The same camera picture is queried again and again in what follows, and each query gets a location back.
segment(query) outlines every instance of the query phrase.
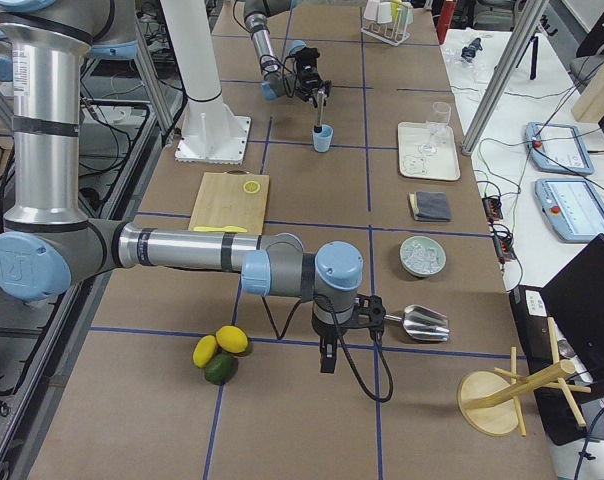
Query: wooden cutting board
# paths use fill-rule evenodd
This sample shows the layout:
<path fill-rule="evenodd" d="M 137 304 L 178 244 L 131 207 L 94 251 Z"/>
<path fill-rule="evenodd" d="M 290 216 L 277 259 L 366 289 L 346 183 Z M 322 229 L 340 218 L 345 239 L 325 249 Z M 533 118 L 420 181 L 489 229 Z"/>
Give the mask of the wooden cutting board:
<path fill-rule="evenodd" d="M 246 229 L 245 233 L 261 235 L 268 192 L 268 175 L 207 172 L 195 200 L 189 230 L 239 227 Z"/>

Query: lemon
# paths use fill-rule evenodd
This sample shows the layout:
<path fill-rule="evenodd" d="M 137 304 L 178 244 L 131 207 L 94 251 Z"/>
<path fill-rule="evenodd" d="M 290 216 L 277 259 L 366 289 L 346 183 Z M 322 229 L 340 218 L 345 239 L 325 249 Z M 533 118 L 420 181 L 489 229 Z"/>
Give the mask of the lemon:
<path fill-rule="evenodd" d="M 249 346 L 249 339 L 242 330 L 233 325 L 225 325 L 215 333 L 218 345 L 230 353 L 242 353 Z"/>
<path fill-rule="evenodd" d="M 204 368 L 218 351 L 218 342 L 213 335 L 202 337 L 193 350 L 193 363 Z"/>

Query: white table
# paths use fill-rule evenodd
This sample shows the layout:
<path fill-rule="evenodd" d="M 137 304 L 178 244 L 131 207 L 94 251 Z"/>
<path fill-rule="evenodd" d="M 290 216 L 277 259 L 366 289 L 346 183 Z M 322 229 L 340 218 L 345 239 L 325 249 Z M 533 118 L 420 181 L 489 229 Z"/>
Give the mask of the white table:
<path fill-rule="evenodd" d="M 446 42 L 442 46 L 442 53 L 446 60 L 447 73 L 465 133 L 509 36 L 508 32 L 474 30 L 449 30 L 447 34 Z M 482 39 L 483 50 L 477 53 L 471 64 L 459 61 L 462 47 L 468 45 L 476 37 Z M 573 83 L 548 39 L 544 35 L 539 35 L 539 37 L 537 78 L 529 79 L 532 50 L 529 48 L 520 67 L 511 76 L 506 92 L 542 97 L 563 92 L 572 87 Z M 526 124 L 531 121 L 546 121 L 562 98 L 562 95 L 557 95 L 543 99 L 531 99 L 505 93 L 485 129 L 482 139 L 496 139 L 508 144 L 521 143 L 524 139 Z M 571 107 L 578 98 L 579 93 L 573 92 L 553 117 L 553 122 L 576 125 L 582 133 L 598 129 L 597 124 L 575 121 L 571 114 Z M 589 150 L 604 150 L 604 134 L 601 130 L 585 135 L 583 140 Z M 567 176 L 536 170 L 532 162 L 526 161 L 527 153 L 524 145 L 510 147 L 491 140 L 484 140 L 479 147 L 476 147 L 472 155 L 473 168 L 477 170 L 476 177 L 478 180 L 488 178 L 499 186 L 502 193 L 513 192 L 516 187 L 488 173 L 487 166 L 480 157 L 480 148 L 481 154 L 492 172 L 521 185 L 520 195 L 517 197 L 508 195 L 502 198 L 504 220 L 501 223 L 514 233 L 515 252 L 523 267 L 521 283 L 544 286 L 584 248 L 584 244 L 563 243 L 558 239 L 540 211 L 533 191 L 534 183 L 539 178 L 567 178 Z M 604 186 L 604 154 L 591 155 L 591 159 L 595 173 L 589 178 Z M 463 157 L 460 161 L 468 161 L 468 159 Z M 483 193 L 485 185 L 479 184 L 478 186 L 480 193 Z M 489 195 L 497 193 L 492 186 L 488 187 L 487 192 Z M 604 192 L 598 189 L 598 193 L 604 200 Z M 510 289 L 515 286 L 520 275 L 520 268 L 516 262 L 507 263 L 504 273 L 506 288 Z M 562 447 L 551 445 L 556 472 L 560 477 L 573 478 L 578 461 L 577 452 L 581 450 L 582 443 L 582 441 L 576 441 Z M 585 460 L 579 478 L 582 480 L 603 479 L 604 442 L 589 444 L 588 451 L 594 454 L 597 460 Z"/>

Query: lemon slice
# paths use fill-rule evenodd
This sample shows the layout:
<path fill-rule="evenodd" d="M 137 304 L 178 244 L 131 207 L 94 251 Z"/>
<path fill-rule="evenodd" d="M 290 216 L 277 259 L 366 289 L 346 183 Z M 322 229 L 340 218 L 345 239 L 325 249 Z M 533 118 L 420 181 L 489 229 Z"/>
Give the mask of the lemon slice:
<path fill-rule="evenodd" d="M 249 180 L 248 182 L 244 182 L 242 188 L 246 193 L 258 193 L 260 191 L 260 184 L 255 180 Z"/>

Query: red object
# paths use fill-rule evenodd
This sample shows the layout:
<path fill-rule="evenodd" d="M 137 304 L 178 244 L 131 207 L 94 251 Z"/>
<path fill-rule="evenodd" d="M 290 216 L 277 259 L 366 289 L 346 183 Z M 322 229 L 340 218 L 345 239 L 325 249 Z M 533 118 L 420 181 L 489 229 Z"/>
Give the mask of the red object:
<path fill-rule="evenodd" d="M 444 43 L 446 32 L 449 31 L 451 19 L 453 18 L 453 12 L 455 12 L 455 3 L 456 0 L 446 0 L 442 5 L 442 11 L 440 12 L 440 18 L 438 19 L 438 26 L 435 27 L 435 32 L 438 34 L 438 42 L 440 42 L 440 45 Z"/>

